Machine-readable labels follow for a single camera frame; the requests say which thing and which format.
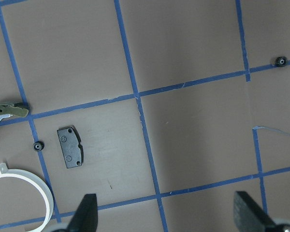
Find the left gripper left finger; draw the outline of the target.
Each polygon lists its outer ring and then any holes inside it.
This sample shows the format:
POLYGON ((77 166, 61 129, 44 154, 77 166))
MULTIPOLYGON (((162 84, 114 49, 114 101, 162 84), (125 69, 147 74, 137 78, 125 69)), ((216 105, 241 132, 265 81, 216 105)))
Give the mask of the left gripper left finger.
POLYGON ((66 232, 95 232, 98 227, 98 205, 96 194, 86 194, 71 221, 66 232))

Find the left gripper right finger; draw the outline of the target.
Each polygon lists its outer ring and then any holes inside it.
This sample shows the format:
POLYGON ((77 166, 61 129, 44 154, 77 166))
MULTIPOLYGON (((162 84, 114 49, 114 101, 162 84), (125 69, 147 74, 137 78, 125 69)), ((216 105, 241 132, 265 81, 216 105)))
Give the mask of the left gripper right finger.
POLYGON ((239 232, 280 231, 280 227, 246 191, 236 191, 234 193, 233 220, 239 232))

